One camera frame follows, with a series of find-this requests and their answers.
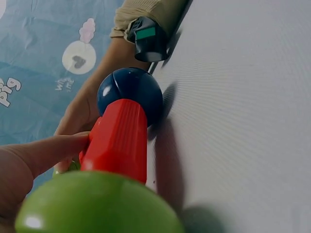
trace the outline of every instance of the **white wall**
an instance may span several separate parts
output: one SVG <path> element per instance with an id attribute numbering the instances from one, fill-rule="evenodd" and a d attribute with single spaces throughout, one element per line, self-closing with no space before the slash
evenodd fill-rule
<path id="1" fill-rule="evenodd" d="M 201 208 L 229 233 L 311 232 L 311 1 L 194 0 L 180 30 L 148 185 L 189 226 Z"/>

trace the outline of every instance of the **pink cloud print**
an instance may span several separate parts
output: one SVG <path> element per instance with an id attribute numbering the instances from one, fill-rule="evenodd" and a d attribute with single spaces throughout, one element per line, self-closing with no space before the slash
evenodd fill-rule
<path id="1" fill-rule="evenodd" d="M 86 44 L 90 43 L 91 39 L 94 37 L 94 32 L 95 21 L 93 18 L 89 18 L 79 30 L 80 41 Z"/>

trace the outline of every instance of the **black watch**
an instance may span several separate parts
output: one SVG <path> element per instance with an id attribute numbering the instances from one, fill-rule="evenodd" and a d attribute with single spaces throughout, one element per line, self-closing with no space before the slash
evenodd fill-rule
<path id="1" fill-rule="evenodd" d="M 139 17 L 132 23 L 127 40 L 135 43 L 135 58 L 139 61 L 159 62 L 168 57 L 166 33 L 148 17 Z"/>

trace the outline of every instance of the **green ball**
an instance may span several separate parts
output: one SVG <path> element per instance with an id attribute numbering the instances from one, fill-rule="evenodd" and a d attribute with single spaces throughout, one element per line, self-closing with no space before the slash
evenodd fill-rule
<path id="1" fill-rule="evenodd" d="M 70 163 L 70 166 L 69 166 L 69 168 L 68 168 L 68 171 L 77 171 L 77 170 L 80 170 L 80 169 L 81 169 L 80 163 L 79 163 L 79 162 L 72 161 L 72 162 Z M 54 169 L 52 177 L 54 178 L 55 176 L 58 176 L 59 174 L 61 174 L 61 173 L 58 172 L 56 169 Z"/>
<path id="2" fill-rule="evenodd" d="M 23 203 L 17 233 L 183 233 L 173 209 L 144 185 L 112 173 L 73 171 Z"/>

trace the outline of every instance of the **cartoon print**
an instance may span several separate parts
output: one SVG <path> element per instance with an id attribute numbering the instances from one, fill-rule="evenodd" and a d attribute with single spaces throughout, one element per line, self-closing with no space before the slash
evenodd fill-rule
<path id="1" fill-rule="evenodd" d="M 63 54 L 62 62 L 66 70 L 73 74 L 85 74 L 96 63 L 96 52 L 90 44 L 95 33 L 95 21 L 89 18 L 79 30 L 80 40 L 72 42 Z"/>
<path id="2" fill-rule="evenodd" d="M 0 18 L 2 18 L 6 10 L 6 0 L 0 0 Z"/>
<path id="3" fill-rule="evenodd" d="M 71 92 L 71 87 L 74 84 L 74 79 L 68 77 L 64 79 L 59 79 L 56 81 L 57 87 L 55 91 L 62 91 L 65 89 L 67 92 Z"/>
<path id="4" fill-rule="evenodd" d="M 16 91 L 19 91 L 21 89 L 21 83 L 20 81 L 14 79 L 14 78 L 8 78 L 8 81 L 6 84 L 4 84 L 4 81 L 0 79 L 0 104 L 9 107 L 10 102 L 8 101 L 8 95 L 12 94 L 13 89 L 15 88 Z"/>

